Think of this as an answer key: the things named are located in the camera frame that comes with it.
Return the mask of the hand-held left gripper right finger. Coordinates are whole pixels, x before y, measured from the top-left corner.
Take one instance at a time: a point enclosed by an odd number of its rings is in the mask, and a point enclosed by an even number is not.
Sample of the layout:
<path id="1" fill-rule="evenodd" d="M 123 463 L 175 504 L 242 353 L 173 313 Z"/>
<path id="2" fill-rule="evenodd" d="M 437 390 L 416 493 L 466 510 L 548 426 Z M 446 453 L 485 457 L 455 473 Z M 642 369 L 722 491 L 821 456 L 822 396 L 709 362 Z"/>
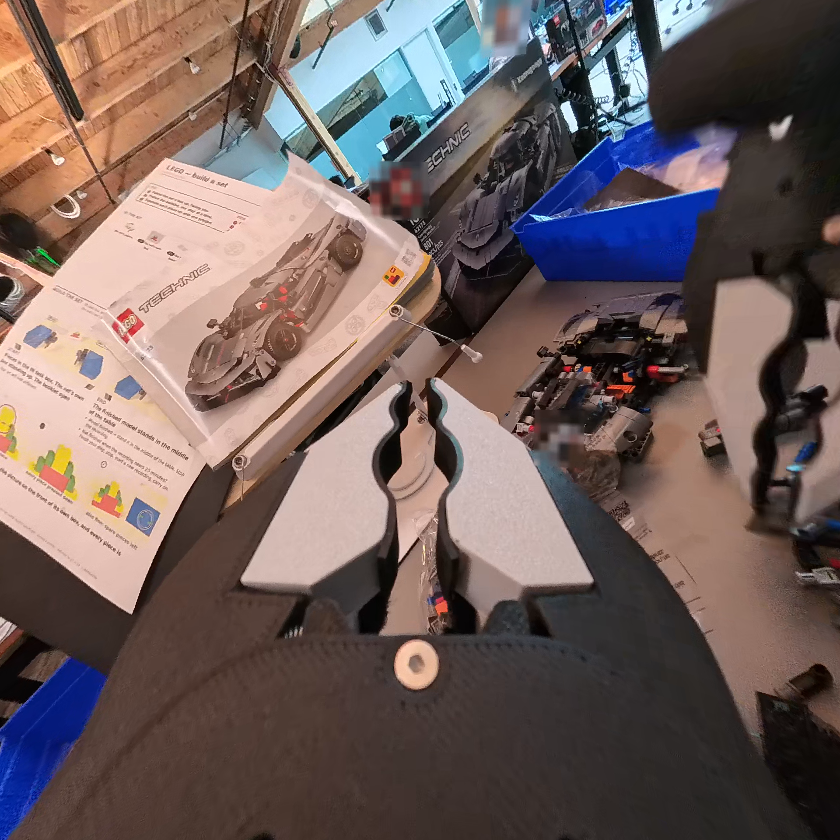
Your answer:
<path id="1" fill-rule="evenodd" d="M 427 410 L 447 480 L 435 554 L 447 603 L 488 617 L 502 602 L 589 592 L 593 574 L 526 446 L 437 377 Z"/>

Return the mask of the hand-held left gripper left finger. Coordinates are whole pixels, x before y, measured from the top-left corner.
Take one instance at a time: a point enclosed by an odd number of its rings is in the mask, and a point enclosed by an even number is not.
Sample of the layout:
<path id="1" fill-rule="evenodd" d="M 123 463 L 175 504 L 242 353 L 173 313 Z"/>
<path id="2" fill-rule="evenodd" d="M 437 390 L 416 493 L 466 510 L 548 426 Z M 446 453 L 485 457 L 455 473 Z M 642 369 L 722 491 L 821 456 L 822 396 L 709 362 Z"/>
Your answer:
<path id="1" fill-rule="evenodd" d="M 396 502 L 406 384 L 393 385 L 313 444 L 241 585 L 331 600 L 359 625 L 384 625 L 398 572 Z"/>

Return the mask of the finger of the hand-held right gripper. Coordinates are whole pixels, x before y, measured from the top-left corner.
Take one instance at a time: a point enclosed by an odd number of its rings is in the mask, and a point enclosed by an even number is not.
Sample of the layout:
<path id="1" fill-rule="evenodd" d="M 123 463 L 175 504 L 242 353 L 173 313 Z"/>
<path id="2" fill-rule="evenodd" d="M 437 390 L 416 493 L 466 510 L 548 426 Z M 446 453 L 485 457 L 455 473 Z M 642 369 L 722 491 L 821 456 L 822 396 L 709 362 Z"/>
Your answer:
<path id="1" fill-rule="evenodd" d="M 715 286 L 704 382 L 731 470 L 752 509 L 753 435 L 789 396 L 811 387 L 811 342 L 827 337 L 828 298 L 803 274 L 724 279 Z M 828 412 L 820 426 L 822 449 L 803 478 L 794 519 L 828 509 Z M 805 433 L 777 439 L 777 477 L 805 440 Z"/>
<path id="2" fill-rule="evenodd" d="M 823 418 L 838 407 L 839 393 L 839 338 L 838 331 L 831 331 L 827 338 L 811 342 L 811 389 L 825 392 L 817 403 L 816 417 Z"/>

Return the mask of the plastic bag of lego parts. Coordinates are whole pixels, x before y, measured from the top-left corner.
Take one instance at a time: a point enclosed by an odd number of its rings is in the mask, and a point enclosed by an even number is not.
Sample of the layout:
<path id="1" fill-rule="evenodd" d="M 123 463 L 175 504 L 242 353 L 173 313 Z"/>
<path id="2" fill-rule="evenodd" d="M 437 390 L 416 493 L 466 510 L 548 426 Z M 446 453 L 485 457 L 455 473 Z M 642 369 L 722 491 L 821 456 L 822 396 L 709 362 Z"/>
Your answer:
<path id="1" fill-rule="evenodd" d="M 620 462 L 614 455 L 588 455 L 585 467 L 572 476 L 603 510 L 629 533 L 656 562 L 701 632 L 711 632 L 711 615 L 697 583 L 682 560 L 645 520 L 641 508 L 622 493 Z M 438 502 L 444 477 L 434 467 L 419 490 L 397 503 L 401 567 L 385 629 L 395 633 L 440 634 L 452 616 L 439 615 L 434 595 L 439 594 L 435 568 Z"/>

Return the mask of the lego car chassis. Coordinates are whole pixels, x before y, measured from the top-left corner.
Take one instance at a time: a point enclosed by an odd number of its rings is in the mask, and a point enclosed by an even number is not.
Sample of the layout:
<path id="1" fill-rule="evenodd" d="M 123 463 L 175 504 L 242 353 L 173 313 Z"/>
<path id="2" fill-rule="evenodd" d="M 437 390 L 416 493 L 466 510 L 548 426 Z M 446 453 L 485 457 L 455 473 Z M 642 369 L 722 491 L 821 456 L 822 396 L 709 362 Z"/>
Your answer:
<path id="1" fill-rule="evenodd" d="M 539 414 L 577 411 L 588 449 L 637 463 L 654 440 L 652 401 L 688 372 L 686 342 L 685 302 L 676 291 L 595 304 L 540 348 L 500 425 L 534 446 Z"/>

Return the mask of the dark lego set box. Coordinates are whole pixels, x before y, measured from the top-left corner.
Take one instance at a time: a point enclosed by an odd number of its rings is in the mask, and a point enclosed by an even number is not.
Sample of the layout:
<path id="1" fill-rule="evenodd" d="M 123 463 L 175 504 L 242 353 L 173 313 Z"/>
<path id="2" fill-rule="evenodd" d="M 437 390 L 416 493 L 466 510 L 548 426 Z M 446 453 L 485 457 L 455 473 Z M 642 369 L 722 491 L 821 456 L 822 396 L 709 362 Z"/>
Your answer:
<path id="1" fill-rule="evenodd" d="M 440 271 L 427 325 L 477 333 L 532 266 L 514 229 L 576 163 L 549 63 L 537 38 L 456 108 L 395 151 L 425 189 L 425 215 L 403 223 Z"/>

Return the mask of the brown cardboard piece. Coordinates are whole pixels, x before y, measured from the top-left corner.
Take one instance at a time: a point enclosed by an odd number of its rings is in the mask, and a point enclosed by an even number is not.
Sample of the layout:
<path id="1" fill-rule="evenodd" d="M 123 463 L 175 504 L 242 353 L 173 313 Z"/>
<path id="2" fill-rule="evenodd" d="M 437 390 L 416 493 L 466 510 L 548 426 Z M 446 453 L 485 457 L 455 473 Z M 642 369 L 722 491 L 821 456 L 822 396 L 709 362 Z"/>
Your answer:
<path id="1" fill-rule="evenodd" d="M 648 173 L 630 167 L 619 171 L 581 205 L 582 212 L 593 213 L 646 203 L 680 195 L 681 191 Z"/>

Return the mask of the blue plastic bin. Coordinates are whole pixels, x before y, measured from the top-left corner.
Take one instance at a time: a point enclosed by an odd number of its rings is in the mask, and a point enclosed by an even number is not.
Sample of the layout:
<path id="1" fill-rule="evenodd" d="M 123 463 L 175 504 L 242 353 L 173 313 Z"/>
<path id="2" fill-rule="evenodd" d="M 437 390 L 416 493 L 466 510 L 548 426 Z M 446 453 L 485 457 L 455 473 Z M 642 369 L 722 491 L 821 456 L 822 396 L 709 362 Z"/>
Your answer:
<path id="1" fill-rule="evenodd" d="M 706 190 L 650 197 L 640 203 L 585 208 L 624 172 L 647 174 L 699 150 L 698 132 L 659 134 L 651 122 L 604 139 L 512 226 L 548 281 L 681 281 L 697 236 L 699 215 L 718 199 Z"/>
<path id="2" fill-rule="evenodd" d="M 69 658 L 1 730 L 1 838 L 17 828 L 79 739 L 105 675 Z"/>

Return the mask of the white book stand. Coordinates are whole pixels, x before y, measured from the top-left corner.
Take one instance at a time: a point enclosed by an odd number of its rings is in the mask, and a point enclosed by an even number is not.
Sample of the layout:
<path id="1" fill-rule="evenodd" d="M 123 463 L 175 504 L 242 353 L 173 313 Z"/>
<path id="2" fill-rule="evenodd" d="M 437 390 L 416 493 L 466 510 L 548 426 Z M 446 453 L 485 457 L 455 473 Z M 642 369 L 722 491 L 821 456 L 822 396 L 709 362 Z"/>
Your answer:
<path id="1" fill-rule="evenodd" d="M 398 363 L 391 361 L 394 351 L 415 333 L 425 331 L 442 343 L 463 349 L 464 339 L 451 339 L 441 329 L 428 325 L 440 303 L 442 289 L 440 268 L 430 255 L 423 255 L 421 269 L 395 303 L 376 316 L 347 350 L 291 396 L 236 452 L 234 477 L 217 520 L 230 508 L 236 508 L 246 493 L 290 457 L 382 364 L 396 367 Z"/>

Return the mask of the black metal pole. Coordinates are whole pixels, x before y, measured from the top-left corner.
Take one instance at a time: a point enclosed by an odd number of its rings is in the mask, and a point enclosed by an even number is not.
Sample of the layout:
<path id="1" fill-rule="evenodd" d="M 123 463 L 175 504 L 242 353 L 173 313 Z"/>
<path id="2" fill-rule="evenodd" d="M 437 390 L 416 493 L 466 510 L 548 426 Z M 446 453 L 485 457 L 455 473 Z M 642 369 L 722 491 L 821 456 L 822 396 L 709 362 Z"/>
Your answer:
<path id="1" fill-rule="evenodd" d="M 632 1 L 633 20 L 650 87 L 663 53 L 656 5 L 656 1 Z"/>

